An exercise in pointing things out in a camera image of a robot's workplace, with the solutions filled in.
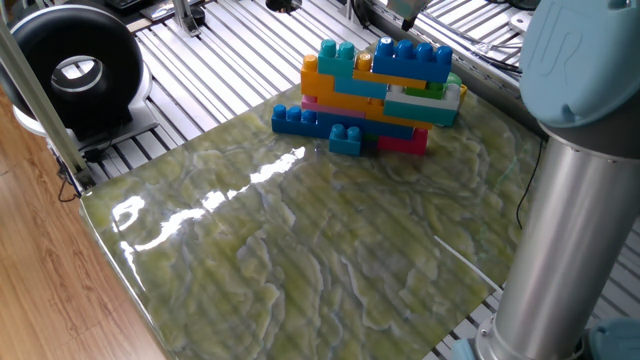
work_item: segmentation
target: pink lego block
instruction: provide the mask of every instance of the pink lego block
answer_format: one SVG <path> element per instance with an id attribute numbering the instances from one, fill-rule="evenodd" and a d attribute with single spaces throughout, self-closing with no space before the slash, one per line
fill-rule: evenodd
<path id="1" fill-rule="evenodd" d="M 324 112 L 324 113 L 335 114 L 335 115 L 357 117 L 362 119 L 364 119 L 365 117 L 364 111 L 341 109 L 333 106 L 320 105 L 318 104 L 318 98 L 313 96 L 307 96 L 307 95 L 302 96 L 301 107 L 304 110 Z"/>
<path id="2" fill-rule="evenodd" d="M 428 134 L 429 131 L 426 129 L 415 129 L 411 140 L 396 139 L 380 135 L 378 137 L 378 149 L 422 156 L 427 149 Z"/>

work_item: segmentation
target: green marbled mat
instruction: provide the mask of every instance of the green marbled mat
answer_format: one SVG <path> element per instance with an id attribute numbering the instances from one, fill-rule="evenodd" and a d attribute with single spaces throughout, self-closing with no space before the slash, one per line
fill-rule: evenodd
<path id="1" fill-rule="evenodd" d="M 332 154 L 238 116 L 82 198 L 179 359 L 420 360 L 505 281 L 539 140 L 474 94 L 428 155 Z"/>

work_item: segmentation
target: lego tower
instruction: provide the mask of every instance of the lego tower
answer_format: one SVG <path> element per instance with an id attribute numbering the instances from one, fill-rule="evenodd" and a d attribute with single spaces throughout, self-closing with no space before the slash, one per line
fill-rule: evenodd
<path id="1" fill-rule="evenodd" d="M 329 139 L 329 151 L 359 156 L 363 146 L 424 155 L 433 124 L 451 126 L 466 87 L 451 73 L 452 51 L 380 39 L 375 55 L 327 39 L 304 57 L 302 109 L 276 105 L 277 133 Z"/>

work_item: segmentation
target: orange lego block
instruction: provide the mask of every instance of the orange lego block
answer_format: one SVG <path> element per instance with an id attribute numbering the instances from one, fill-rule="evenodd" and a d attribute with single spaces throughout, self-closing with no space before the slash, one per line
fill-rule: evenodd
<path id="1" fill-rule="evenodd" d="M 427 87 L 427 82 L 424 80 L 372 73 L 372 62 L 373 59 L 371 58 L 371 54 L 358 54 L 358 58 L 356 59 L 356 67 L 353 70 L 353 78 L 356 80 L 371 81 L 390 85 L 400 85 L 416 89 L 424 89 Z"/>
<path id="2" fill-rule="evenodd" d="M 371 99 L 367 111 L 365 111 L 365 119 L 385 122 L 388 124 L 409 126 L 418 129 L 426 129 L 431 130 L 433 128 L 433 124 L 424 122 L 424 121 L 416 121 L 403 119 L 395 116 L 384 115 L 382 112 L 384 111 L 384 101 L 379 99 Z"/>
<path id="3" fill-rule="evenodd" d="M 318 104 L 338 107 L 342 109 L 366 112 L 369 98 L 356 95 L 340 94 L 332 91 L 323 91 L 318 96 Z"/>
<path id="4" fill-rule="evenodd" d="M 307 55 L 300 69 L 300 92 L 303 95 L 318 96 L 323 92 L 333 91 L 334 78 L 331 75 L 318 73 L 318 57 Z"/>

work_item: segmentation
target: wooden floor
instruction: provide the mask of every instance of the wooden floor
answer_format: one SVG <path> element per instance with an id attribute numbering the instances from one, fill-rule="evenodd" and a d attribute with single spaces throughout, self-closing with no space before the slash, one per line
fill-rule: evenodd
<path id="1" fill-rule="evenodd" d="M 0 359 L 162 359 L 56 171 L 0 90 Z"/>

